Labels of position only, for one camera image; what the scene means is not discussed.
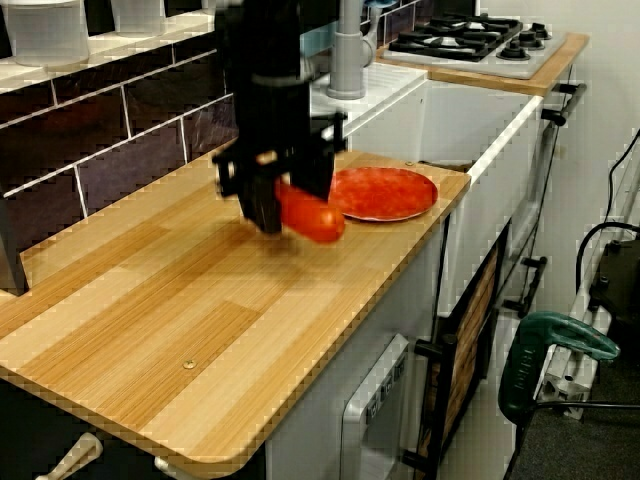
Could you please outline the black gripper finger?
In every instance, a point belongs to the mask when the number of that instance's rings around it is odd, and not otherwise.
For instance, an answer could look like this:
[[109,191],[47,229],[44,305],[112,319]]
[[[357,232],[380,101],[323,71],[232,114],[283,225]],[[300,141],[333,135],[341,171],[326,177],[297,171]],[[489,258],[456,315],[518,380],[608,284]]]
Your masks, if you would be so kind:
[[281,208],[275,194],[275,180],[251,176],[241,183],[238,193],[244,217],[266,234],[282,231]]
[[295,150],[292,154],[292,185],[327,201],[334,173],[334,157],[331,150]]

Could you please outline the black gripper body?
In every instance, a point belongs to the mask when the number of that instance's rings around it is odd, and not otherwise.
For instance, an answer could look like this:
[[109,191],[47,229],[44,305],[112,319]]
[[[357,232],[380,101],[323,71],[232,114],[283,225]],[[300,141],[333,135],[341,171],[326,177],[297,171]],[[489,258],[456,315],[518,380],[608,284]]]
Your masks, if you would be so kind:
[[345,149],[346,114],[333,110],[313,116],[310,94],[308,82],[272,87],[248,81],[236,88],[238,138],[213,160],[222,196],[238,196],[241,183],[251,176],[275,180],[287,173],[292,183],[295,150],[331,150],[335,155]]

